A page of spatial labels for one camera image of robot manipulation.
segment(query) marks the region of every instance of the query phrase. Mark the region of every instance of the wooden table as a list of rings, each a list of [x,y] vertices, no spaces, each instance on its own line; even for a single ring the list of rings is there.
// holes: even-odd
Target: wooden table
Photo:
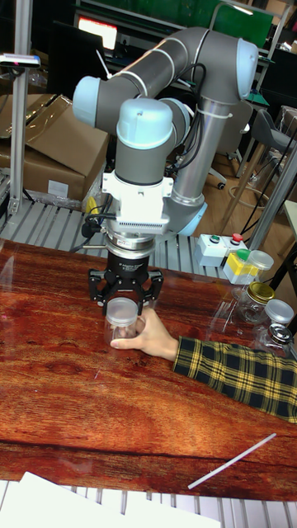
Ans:
[[[296,426],[173,373],[165,360],[106,346],[87,286],[87,270],[104,261],[3,240],[0,249],[0,479],[31,471],[69,485],[297,499]],[[156,310],[174,336],[250,342],[248,325],[238,333],[220,316],[227,281],[164,275]]]

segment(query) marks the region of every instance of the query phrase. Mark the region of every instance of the monitor screen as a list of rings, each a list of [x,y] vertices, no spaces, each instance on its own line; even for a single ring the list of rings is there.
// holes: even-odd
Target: monitor screen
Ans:
[[[103,39],[103,46],[107,50],[114,50],[116,47],[116,26],[105,24],[91,18],[80,16],[78,18],[78,29],[93,33],[93,35],[100,35]]]

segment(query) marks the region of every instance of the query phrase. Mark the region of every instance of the jar lid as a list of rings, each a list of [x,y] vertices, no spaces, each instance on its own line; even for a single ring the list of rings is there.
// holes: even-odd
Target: jar lid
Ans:
[[[106,319],[117,327],[128,327],[137,319],[137,304],[127,297],[115,297],[107,303]]]
[[[251,282],[247,288],[247,294],[260,304],[267,304],[275,296],[274,290],[262,282]]]
[[[287,327],[284,327],[283,324],[271,324],[269,327],[269,334],[275,343],[283,345],[293,342],[293,336],[291,331]]]
[[[257,267],[258,270],[270,270],[273,266],[274,260],[267,253],[259,251],[258,249],[253,249],[248,258],[248,262]]]
[[[238,258],[241,258],[243,261],[246,261],[249,257],[250,250],[249,249],[238,249],[236,251],[236,254]]]
[[[294,316],[294,310],[283,300],[272,299],[266,304],[265,311],[276,323],[287,324]]]

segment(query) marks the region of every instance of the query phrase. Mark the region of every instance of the plaid sleeve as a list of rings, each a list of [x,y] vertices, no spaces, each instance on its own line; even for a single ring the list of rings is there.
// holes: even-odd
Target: plaid sleeve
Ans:
[[[173,370],[297,423],[297,363],[246,346],[180,337]]]

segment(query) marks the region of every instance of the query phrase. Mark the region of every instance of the green button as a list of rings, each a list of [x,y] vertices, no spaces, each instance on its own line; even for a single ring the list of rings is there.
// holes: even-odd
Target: green button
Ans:
[[[218,237],[218,235],[213,234],[213,235],[210,237],[210,241],[213,242],[214,244],[219,243],[219,237]]]

